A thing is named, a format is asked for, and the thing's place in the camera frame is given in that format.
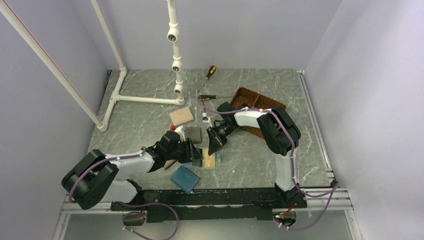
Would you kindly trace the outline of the gold VIP credit card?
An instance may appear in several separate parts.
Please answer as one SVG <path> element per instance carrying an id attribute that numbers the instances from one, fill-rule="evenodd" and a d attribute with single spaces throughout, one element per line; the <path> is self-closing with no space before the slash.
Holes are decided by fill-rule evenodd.
<path id="1" fill-rule="evenodd" d="M 212 153 L 209 155 L 209 149 L 203 148 L 202 149 L 202 167 L 206 169 L 215 169 L 217 166 L 216 164 L 216 155 L 215 153 Z"/>

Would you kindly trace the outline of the green card holder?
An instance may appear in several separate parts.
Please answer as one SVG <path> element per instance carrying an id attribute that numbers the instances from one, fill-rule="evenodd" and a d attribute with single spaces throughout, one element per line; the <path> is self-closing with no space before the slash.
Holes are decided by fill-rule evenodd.
<path id="1" fill-rule="evenodd" d="M 208 148 L 200 148 L 199 150 L 202 154 L 202 159 L 184 163 L 183 166 L 186 168 L 199 170 L 217 170 L 218 164 L 221 161 L 221 157 L 219 156 L 218 152 L 215 152 L 212 155 L 208 155 Z"/>

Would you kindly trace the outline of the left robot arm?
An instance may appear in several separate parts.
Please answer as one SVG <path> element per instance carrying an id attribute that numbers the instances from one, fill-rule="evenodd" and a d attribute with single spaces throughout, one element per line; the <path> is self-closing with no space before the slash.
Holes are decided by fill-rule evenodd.
<path id="1" fill-rule="evenodd" d="M 145 192 L 134 180 L 122 179 L 133 173 L 152 173 L 167 161 L 181 164 L 203 158 L 203 150 L 190 138 L 181 140 L 174 131 L 166 132 L 154 145 L 134 153 L 105 154 L 99 149 L 88 152 L 62 179 L 68 199 L 83 210 L 100 202 L 122 202 L 131 210 L 145 202 Z"/>

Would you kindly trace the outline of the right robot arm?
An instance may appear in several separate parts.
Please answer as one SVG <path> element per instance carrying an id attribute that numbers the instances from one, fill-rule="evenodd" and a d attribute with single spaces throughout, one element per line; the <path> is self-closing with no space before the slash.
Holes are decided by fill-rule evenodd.
<path id="1" fill-rule="evenodd" d="M 229 102 L 224 102 L 217 112 L 222 117 L 220 124 L 214 123 L 206 130 L 209 137 L 208 154 L 222 148 L 228 141 L 227 137 L 238 128 L 260 130 L 276 160 L 276 203 L 282 208 L 289 207 L 299 193 L 294 180 L 293 162 L 302 135 L 286 109 L 281 105 L 268 109 L 249 108 L 246 104 L 234 108 Z"/>

